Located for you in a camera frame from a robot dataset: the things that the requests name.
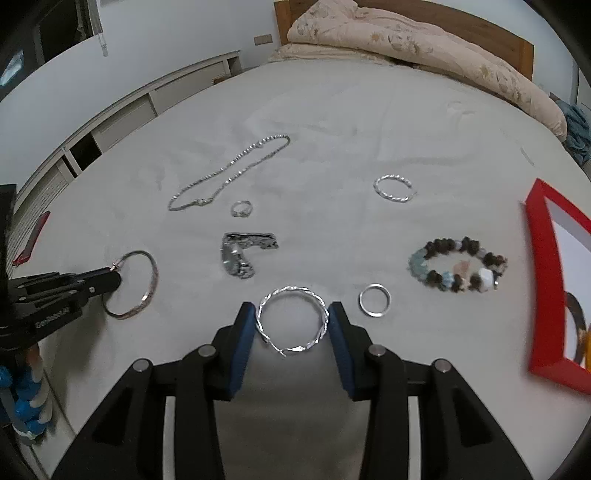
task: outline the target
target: wooden headboard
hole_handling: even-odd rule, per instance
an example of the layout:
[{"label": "wooden headboard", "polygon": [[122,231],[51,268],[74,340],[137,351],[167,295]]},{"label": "wooden headboard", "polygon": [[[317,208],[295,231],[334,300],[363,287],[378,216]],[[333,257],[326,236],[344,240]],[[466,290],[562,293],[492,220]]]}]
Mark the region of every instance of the wooden headboard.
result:
[{"label": "wooden headboard", "polygon": [[[275,16],[281,45],[288,43],[287,31],[295,20],[306,12],[316,0],[278,0]],[[360,7],[380,8],[417,22],[431,23],[475,43],[512,65],[531,80],[534,71],[534,46],[521,37],[483,18],[461,10],[424,0],[358,0]]]}]

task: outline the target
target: blue gripper pad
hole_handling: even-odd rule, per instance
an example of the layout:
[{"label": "blue gripper pad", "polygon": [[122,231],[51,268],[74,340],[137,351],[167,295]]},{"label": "blue gripper pad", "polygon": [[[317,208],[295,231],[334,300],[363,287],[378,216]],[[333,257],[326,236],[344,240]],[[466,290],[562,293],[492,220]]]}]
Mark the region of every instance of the blue gripper pad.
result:
[{"label": "blue gripper pad", "polygon": [[339,369],[340,382],[349,397],[353,398],[355,379],[353,377],[353,358],[340,327],[339,319],[332,304],[329,306],[329,335],[335,353],[336,366]]},{"label": "blue gripper pad", "polygon": [[236,350],[230,363],[230,382],[228,389],[230,394],[234,396],[242,387],[242,380],[244,379],[244,372],[246,371],[246,364],[248,363],[248,356],[251,353],[252,339],[255,335],[255,306],[251,303],[248,308],[246,320]]}]

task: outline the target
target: silver ring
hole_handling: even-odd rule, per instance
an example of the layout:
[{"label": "silver ring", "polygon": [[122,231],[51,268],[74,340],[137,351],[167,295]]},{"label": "silver ring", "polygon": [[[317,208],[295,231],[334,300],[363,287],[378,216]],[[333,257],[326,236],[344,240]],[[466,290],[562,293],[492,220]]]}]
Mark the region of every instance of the silver ring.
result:
[{"label": "silver ring", "polygon": [[[320,329],[318,330],[318,332],[316,333],[314,338],[312,340],[310,340],[305,346],[298,345],[298,346],[294,346],[291,348],[279,348],[271,341],[271,338],[269,338],[269,336],[263,331],[262,324],[261,324],[261,315],[262,315],[263,308],[265,307],[267,302],[269,300],[271,300],[273,297],[280,295],[286,291],[298,291],[298,292],[301,292],[305,295],[308,295],[310,298],[312,298],[315,301],[315,303],[319,307],[320,313],[322,315],[322,323],[320,325]],[[267,295],[266,297],[264,297],[261,300],[261,303],[259,304],[255,315],[256,315],[256,329],[261,334],[262,339],[265,341],[265,343],[271,345],[275,349],[275,351],[282,356],[286,356],[285,352],[305,352],[306,350],[310,350],[314,345],[316,345],[318,342],[320,342],[322,340],[322,338],[326,334],[326,330],[328,329],[328,326],[329,326],[329,311],[326,309],[326,305],[324,304],[324,300],[322,300],[322,298],[320,298],[316,293],[311,291],[309,288],[296,287],[293,285],[289,285],[289,286],[286,286],[283,288],[278,288],[278,289],[272,291],[271,293],[269,293],[269,295]]]},{"label": "silver ring", "polygon": [[111,267],[111,271],[113,271],[113,270],[119,271],[121,269],[121,267],[123,266],[123,263],[125,262],[125,260],[127,260],[129,257],[132,257],[133,255],[143,255],[145,257],[148,257],[148,260],[152,264],[152,280],[150,281],[150,286],[148,287],[148,290],[146,291],[146,293],[142,297],[141,302],[139,304],[137,304],[135,307],[133,307],[131,310],[128,310],[125,313],[113,313],[112,311],[110,311],[107,308],[107,304],[105,301],[105,295],[104,294],[101,295],[101,301],[103,303],[103,308],[105,309],[105,312],[107,312],[108,315],[110,315],[111,317],[116,318],[116,319],[128,319],[129,317],[137,315],[144,308],[146,308],[150,304],[150,302],[152,301],[152,297],[154,296],[154,292],[156,291],[156,286],[158,285],[158,268],[156,267],[156,260],[154,259],[154,257],[152,255],[150,255],[145,250],[133,250],[129,253],[126,253],[123,257],[121,257],[120,259],[118,259],[116,262],[113,263],[113,266]]},{"label": "silver ring", "polygon": [[[368,290],[372,290],[372,289],[379,290],[379,291],[383,292],[384,295],[386,295],[386,308],[384,308],[381,312],[370,312],[367,309],[367,307],[363,304],[363,295],[365,294],[365,292],[367,292]],[[392,303],[392,296],[390,295],[390,292],[388,291],[388,289],[386,287],[384,287],[383,285],[380,285],[379,283],[372,283],[371,285],[368,285],[359,294],[359,308],[361,308],[361,310],[363,311],[364,314],[366,314],[370,317],[374,317],[374,318],[383,317],[384,314],[389,310],[391,303]]]},{"label": "silver ring", "polygon": [[[246,205],[246,208],[244,210],[236,210],[236,208],[240,205]],[[248,200],[238,200],[236,203],[234,203],[234,205],[232,205],[230,212],[232,213],[233,217],[246,218],[252,213],[252,203],[250,203]]]},{"label": "silver ring", "polygon": [[[395,197],[394,195],[388,195],[387,193],[380,190],[378,187],[378,184],[383,180],[397,180],[401,183],[404,183],[413,192],[408,197]],[[378,179],[375,179],[374,190],[382,198],[384,198],[386,200],[390,200],[390,202],[397,202],[397,203],[406,203],[417,194],[417,191],[416,191],[416,189],[413,188],[413,184],[410,182],[410,180],[405,179],[404,177],[402,177],[400,175],[384,175]]]}]

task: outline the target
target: red picture frame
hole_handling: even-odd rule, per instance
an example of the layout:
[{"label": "red picture frame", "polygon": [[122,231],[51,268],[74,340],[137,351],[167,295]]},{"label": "red picture frame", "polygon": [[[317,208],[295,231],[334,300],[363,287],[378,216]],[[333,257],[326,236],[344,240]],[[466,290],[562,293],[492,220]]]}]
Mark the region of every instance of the red picture frame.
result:
[{"label": "red picture frame", "polygon": [[591,220],[550,185],[536,179],[525,201],[534,256],[536,290],[529,370],[535,375],[591,394],[591,372],[564,356],[565,288],[548,200],[565,211],[591,235]]}]

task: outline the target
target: metal screw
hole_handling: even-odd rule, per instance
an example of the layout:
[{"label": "metal screw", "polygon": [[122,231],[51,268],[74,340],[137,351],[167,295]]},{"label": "metal screw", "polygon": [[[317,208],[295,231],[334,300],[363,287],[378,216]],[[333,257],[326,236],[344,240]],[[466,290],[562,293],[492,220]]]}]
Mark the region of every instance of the metal screw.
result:
[{"label": "metal screw", "polygon": [[383,345],[373,344],[369,346],[368,352],[373,356],[384,356],[386,354],[386,347]]},{"label": "metal screw", "polygon": [[440,358],[438,360],[435,360],[435,368],[439,370],[441,373],[447,373],[452,369],[452,365],[448,360]]},{"label": "metal screw", "polygon": [[197,350],[197,353],[202,357],[207,358],[216,354],[216,348],[213,345],[202,345]]},{"label": "metal screw", "polygon": [[134,362],[133,367],[136,372],[145,372],[150,367],[150,362],[145,358],[140,358]]}]

